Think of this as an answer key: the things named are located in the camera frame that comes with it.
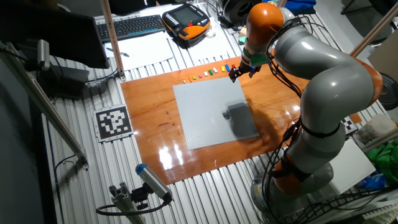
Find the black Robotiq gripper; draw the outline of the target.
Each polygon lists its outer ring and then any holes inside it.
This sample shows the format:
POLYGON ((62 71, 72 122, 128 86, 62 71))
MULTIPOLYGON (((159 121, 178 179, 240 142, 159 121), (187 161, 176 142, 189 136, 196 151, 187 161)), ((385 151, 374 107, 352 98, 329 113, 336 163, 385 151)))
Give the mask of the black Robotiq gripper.
POLYGON ((249 77, 252 78, 254 76, 254 74, 259 72, 260 70, 261 70, 260 66, 250 66, 250 65, 244 63, 243 61, 241 61, 239 64, 239 67, 232 68, 229 71, 229 78, 234 83, 240 75, 248 73, 249 77))

